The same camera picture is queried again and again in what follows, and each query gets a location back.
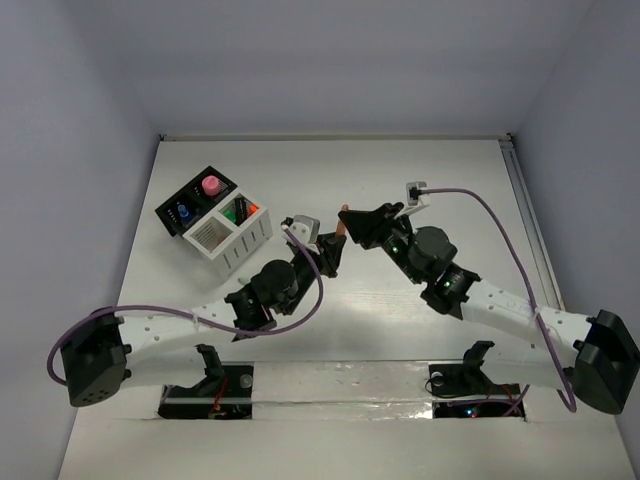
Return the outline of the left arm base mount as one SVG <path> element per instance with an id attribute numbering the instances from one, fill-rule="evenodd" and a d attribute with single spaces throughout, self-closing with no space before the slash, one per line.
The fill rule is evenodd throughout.
<path id="1" fill-rule="evenodd" d="M 165 385 L 157 414 L 167 420 L 249 420 L 253 417 L 253 363 L 222 363 L 217 350 L 200 344 L 204 377 L 190 387 Z"/>

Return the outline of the pink-capped clear pencil tube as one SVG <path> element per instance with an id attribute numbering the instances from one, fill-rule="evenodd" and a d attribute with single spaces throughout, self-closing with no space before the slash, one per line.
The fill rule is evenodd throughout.
<path id="1" fill-rule="evenodd" d="M 205 177 L 201 181 L 201 186 L 202 186 L 203 192 L 209 197 L 217 196 L 222 190 L 222 185 L 220 183 L 220 180 L 215 175 L 209 175 Z"/>

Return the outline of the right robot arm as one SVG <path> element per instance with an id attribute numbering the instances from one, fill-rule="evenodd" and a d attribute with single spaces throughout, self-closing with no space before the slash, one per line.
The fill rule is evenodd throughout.
<path id="1" fill-rule="evenodd" d="M 495 343 L 479 340 L 460 368 L 462 384 L 482 392 L 493 383 L 558 390 L 569 386 L 589 407 L 623 412 L 639 373 L 639 348 L 623 320 L 538 306 L 501 289 L 454 261 L 457 249 L 435 226 L 414 228 L 400 203 L 338 216 L 352 240 L 365 250 L 382 249 L 415 284 L 426 304 L 442 315 L 502 331 L 527 345 L 518 361 L 501 362 Z"/>

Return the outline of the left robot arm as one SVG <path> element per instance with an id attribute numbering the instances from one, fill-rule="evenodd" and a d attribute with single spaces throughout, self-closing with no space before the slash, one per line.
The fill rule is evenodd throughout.
<path id="1" fill-rule="evenodd" d="M 49 378 L 66 388 L 72 406 L 93 406 L 148 379 L 176 384 L 178 367 L 169 355 L 186 350 L 199 359 L 186 375 L 192 391 L 215 392 L 224 381 L 217 333 L 240 341 L 294 330 L 317 313 L 325 280 L 337 275 L 345 235 L 320 234 L 303 243 L 290 227 L 283 234 L 292 259 L 267 262 L 221 300 L 191 310 L 120 305 L 90 313 L 54 343 L 46 359 Z"/>

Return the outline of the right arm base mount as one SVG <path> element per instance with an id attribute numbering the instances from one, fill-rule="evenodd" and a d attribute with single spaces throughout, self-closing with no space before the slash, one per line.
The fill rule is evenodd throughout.
<path id="1" fill-rule="evenodd" d="M 526 417 L 518 384 L 492 382 L 481 370 L 491 341 L 477 341 L 454 363 L 429 366 L 424 388 L 432 398 L 435 419 Z"/>

